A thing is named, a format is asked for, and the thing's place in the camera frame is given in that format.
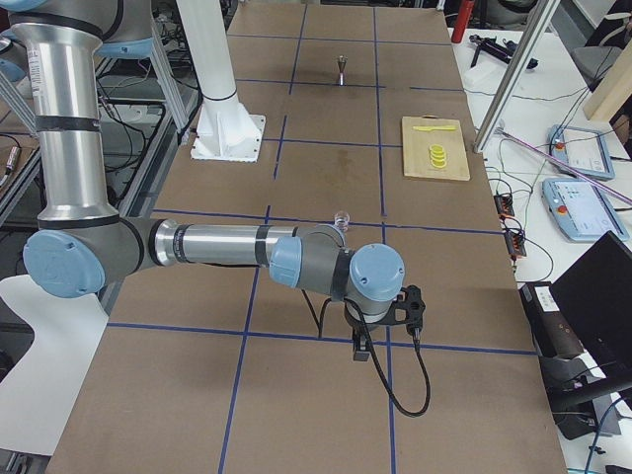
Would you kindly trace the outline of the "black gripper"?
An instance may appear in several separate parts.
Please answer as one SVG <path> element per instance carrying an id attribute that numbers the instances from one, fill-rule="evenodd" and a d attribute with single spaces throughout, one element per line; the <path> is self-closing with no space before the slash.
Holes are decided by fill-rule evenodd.
<path id="1" fill-rule="evenodd" d="M 345 301 L 345 318 L 352 328 L 353 361 L 368 361 L 366 340 L 372 339 L 372 332 L 381 325 L 388 309 L 385 304 L 363 307 L 352 300 Z"/>

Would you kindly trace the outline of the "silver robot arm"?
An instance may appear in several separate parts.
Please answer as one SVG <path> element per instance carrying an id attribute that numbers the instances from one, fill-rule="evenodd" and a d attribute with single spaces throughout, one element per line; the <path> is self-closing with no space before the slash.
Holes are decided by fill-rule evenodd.
<path id="1" fill-rule="evenodd" d="M 265 268 L 280 284 L 343 302 L 355 357 L 373 356 L 371 331 L 395 325 L 406 304 L 404 264 L 391 247 L 352 250 L 331 225 L 124 218 L 109 203 L 94 56 L 147 57 L 153 48 L 149 2 L 5 1 L 2 8 L 27 51 L 44 173 L 46 206 L 23 251 L 38 286 L 76 298 L 177 263 Z"/>

